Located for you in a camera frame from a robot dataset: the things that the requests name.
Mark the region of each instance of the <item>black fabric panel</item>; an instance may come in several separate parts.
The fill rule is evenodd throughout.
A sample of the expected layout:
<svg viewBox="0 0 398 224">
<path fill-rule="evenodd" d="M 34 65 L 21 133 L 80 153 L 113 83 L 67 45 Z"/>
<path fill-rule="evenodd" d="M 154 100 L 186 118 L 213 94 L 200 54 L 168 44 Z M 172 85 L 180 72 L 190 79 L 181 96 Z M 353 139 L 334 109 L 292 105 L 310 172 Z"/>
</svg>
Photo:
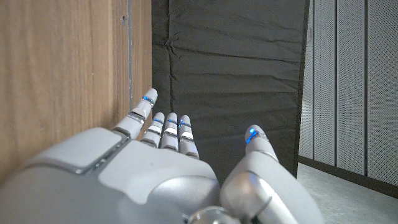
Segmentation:
<svg viewBox="0 0 398 224">
<path fill-rule="evenodd" d="M 189 115 L 200 157 L 221 183 L 252 124 L 297 173 L 305 3 L 152 1 L 154 111 Z"/>
</svg>

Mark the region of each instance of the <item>blue led light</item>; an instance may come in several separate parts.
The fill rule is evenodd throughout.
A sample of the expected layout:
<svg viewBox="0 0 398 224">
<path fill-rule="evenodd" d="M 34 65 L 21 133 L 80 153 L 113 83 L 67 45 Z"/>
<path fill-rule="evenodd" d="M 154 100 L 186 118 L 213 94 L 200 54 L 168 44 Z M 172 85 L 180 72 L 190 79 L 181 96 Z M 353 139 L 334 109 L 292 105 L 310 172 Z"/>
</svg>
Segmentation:
<svg viewBox="0 0 398 224">
<path fill-rule="evenodd" d="M 246 144 L 249 144 L 250 140 L 251 140 L 254 136 L 256 136 L 257 133 L 258 133 L 257 131 L 253 132 L 253 133 L 250 135 L 250 137 L 248 138 L 248 140 L 246 141 Z"/>
<path fill-rule="evenodd" d="M 151 100 L 151 99 L 149 99 L 148 96 L 144 96 L 144 97 L 142 97 L 142 99 L 144 99 L 144 100 L 149 100 L 151 103 L 154 103 L 154 101 Z"/>
<path fill-rule="evenodd" d="M 157 122 L 159 122 L 160 124 L 163 124 L 163 121 L 159 121 L 157 118 L 155 118 L 154 121 L 157 121 Z"/>
</svg>

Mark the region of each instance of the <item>robot finger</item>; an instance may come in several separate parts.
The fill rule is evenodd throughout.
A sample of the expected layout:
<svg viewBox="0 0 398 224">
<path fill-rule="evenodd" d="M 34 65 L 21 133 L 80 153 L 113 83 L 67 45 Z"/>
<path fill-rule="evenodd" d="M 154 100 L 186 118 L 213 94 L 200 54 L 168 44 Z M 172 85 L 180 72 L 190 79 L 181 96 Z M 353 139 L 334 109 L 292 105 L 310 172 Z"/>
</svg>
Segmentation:
<svg viewBox="0 0 398 224">
<path fill-rule="evenodd" d="M 246 155 L 252 151 L 262 152 L 278 162 L 274 148 L 272 148 L 265 132 L 257 125 L 250 126 L 244 135 L 246 141 Z"/>
<path fill-rule="evenodd" d="M 158 148 L 160 136 L 162 135 L 162 128 L 164 122 L 164 114 L 159 112 L 154 116 L 154 120 L 149 128 L 144 132 L 141 142 Z"/>
<path fill-rule="evenodd" d="M 182 116 L 180 119 L 180 125 L 178 126 L 178 138 L 180 144 L 180 153 L 199 159 L 198 149 L 193 142 L 191 122 L 187 115 Z"/>
<path fill-rule="evenodd" d="M 159 148 L 178 152 L 177 115 L 175 113 L 170 113 L 165 120 Z"/>
<path fill-rule="evenodd" d="M 137 106 L 117 124 L 113 130 L 120 131 L 131 139 L 137 138 L 138 134 L 148 118 L 152 107 L 155 105 L 157 99 L 157 91 L 150 89 Z"/>
</svg>

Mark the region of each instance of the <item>fingertip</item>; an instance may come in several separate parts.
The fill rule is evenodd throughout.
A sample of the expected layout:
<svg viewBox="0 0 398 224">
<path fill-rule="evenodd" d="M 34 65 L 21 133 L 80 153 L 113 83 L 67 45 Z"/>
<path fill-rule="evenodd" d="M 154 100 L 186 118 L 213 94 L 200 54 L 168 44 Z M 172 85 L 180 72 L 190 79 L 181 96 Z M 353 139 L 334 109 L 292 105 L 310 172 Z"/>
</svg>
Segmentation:
<svg viewBox="0 0 398 224">
<path fill-rule="evenodd" d="M 154 88 L 151 88 L 148 90 L 148 92 L 144 95 L 144 97 L 147 97 L 148 99 L 152 100 L 153 103 L 156 102 L 157 100 L 157 91 Z"/>
<path fill-rule="evenodd" d="M 161 121 L 161 123 L 164 122 L 164 114 L 162 112 L 158 112 L 154 116 L 154 121 Z"/>
<path fill-rule="evenodd" d="M 260 126 L 254 124 L 250 125 L 250 127 L 247 128 L 246 133 L 244 134 L 244 140 L 247 141 L 250 136 L 252 136 L 255 133 L 263 133 L 264 131 L 260 128 Z"/>
</svg>

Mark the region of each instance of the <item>silver metal joint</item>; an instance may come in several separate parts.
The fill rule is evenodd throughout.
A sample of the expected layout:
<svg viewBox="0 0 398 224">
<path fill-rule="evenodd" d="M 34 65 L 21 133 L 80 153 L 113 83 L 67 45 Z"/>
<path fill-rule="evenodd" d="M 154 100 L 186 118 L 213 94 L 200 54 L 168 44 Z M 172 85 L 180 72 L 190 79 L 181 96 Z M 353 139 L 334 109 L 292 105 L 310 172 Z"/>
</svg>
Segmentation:
<svg viewBox="0 0 398 224">
<path fill-rule="evenodd" d="M 209 206 L 191 215 L 188 224 L 241 224 L 241 222 L 233 218 L 224 208 Z"/>
</svg>

